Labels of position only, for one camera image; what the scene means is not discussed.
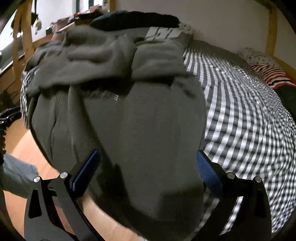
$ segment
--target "red striped cloth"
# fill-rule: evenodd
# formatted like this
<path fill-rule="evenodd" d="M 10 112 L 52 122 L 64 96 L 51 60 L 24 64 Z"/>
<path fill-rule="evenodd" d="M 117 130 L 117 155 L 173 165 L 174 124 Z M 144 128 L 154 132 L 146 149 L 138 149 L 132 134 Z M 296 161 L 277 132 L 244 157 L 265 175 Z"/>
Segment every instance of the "red striped cloth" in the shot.
<path fill-rule="evenodd" d="M 278 87 L 281 87 L 283 85 L 296 87 L 296 80 L 294 80 L 286 72 L 275 66 L 267 64 L 257 64 L 253 65 L 252 68 L 272 89 L 277 89 Z"/>

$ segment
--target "wooden floor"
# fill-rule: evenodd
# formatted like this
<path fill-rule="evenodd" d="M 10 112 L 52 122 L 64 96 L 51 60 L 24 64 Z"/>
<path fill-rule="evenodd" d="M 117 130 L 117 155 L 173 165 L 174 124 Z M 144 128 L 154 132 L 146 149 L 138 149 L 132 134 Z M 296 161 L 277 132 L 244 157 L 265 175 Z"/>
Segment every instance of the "wooden floor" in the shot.
<path fill-rule="evenodd" d="M 43 179 L 55 178 L 59 174 L 46 162 L 35 144 L 31 132 L 24 128 L 22 120 L 14 122 L 7 130 L 6 150 L 16 158 L 37 166 Z M 5 200 L 14 227 L 24 236 L 26 199 L 5 192 Z M 83 209 L 91 224 L 106 241 L 139 241 L 139 237 L 135 233 L 122 227 L 103 213 L 89 196 L 83 197 Z M 67 222 L 63 218 L 61 219 L 66 230 L 71 231 Z"/>

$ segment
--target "black and white checkered fabric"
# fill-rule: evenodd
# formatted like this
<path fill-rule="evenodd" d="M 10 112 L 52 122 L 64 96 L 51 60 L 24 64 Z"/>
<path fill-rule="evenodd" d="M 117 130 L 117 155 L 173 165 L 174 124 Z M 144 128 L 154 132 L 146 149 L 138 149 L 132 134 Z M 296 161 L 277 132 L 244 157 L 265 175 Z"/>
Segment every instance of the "black and white checkered fabric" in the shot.
<path fill-rule="evenodd" d="M 22 87 L 20 89 L 20 111 L 22 113 L 22 119 L 25 125 L 25 128 L 29 129 L 28 123 L 28 104 L 26 90 L 29 86 L 31 80 L 34 78 L 34 75 L 37 73 L 39 66 L 35 66 L 29 72 L 23 71 L 21 76 Z"/>
<path fill-rule="evenodd" d="M 196 75 L 204 90 L 204 152 L 239 178 L 262 178 L 271 208 L 272 232 L 276 232 L 296 206 L 296 125 L 290 113 L 277 94 L 234 54 L 195 41 L 184 58 L 185 68 Z M 242 197 L 238 198 L 222 233 L 231 229 L 241 201 Z M 218 200 L 206 192 L 197 231 L 217 204 Z"/>

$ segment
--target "silver screw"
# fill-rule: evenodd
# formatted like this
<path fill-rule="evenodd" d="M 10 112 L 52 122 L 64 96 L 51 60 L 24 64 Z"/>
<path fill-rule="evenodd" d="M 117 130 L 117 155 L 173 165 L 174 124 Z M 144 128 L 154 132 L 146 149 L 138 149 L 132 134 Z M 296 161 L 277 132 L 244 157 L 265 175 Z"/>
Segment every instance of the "silver screw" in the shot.
<path fill-rule="evenodd" d="M 262 179 L 260 177 L 255 177 L 255 181 L 260 183 L 260 182 L 262 182 Z"/>
<path fill-rule="evenodd" d="M 68 173 L 66 173 L 66 172 L 62 172 L 60 174 L 60 178 L 62 178 L 62 179 L 66 178 L 67 176 L 68 176 Z"/>
<path fill-rule="evenodd" d="M 40 181 L 40 177 L 35 177 L 33 181 L 34 181 L 35 183 L 39 182 L 39 181 Z"/>
<path fill-rule="evenodd" d="M 229 172 L 229 173 L 227 173 L 227 177 L 228 177 L 229 179 L 234 179 L 234 178 L 235 178 L 235 175 L 234 175 L 234 173 Z"/>

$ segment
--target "gingham blanket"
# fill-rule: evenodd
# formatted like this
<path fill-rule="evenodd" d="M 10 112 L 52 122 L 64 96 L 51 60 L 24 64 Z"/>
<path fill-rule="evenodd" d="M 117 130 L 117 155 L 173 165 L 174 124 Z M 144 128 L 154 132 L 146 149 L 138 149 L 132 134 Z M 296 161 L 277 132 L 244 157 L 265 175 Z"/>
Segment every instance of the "gingham blanket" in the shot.
<path fill-rule="evenodd" d="M 296 205 L 296 125 L 277 94 L 238 56 L 203 41 L 184 53 L 184 65 L 205 95 L 207 125 L 204 152 L 239 178 L 260 176 L 268 195 L 272 232 L 281 228 Z M 222 233 L 239 210 L 238 198 Z M 208 191 L 197 231 L 218 204 Z"/>

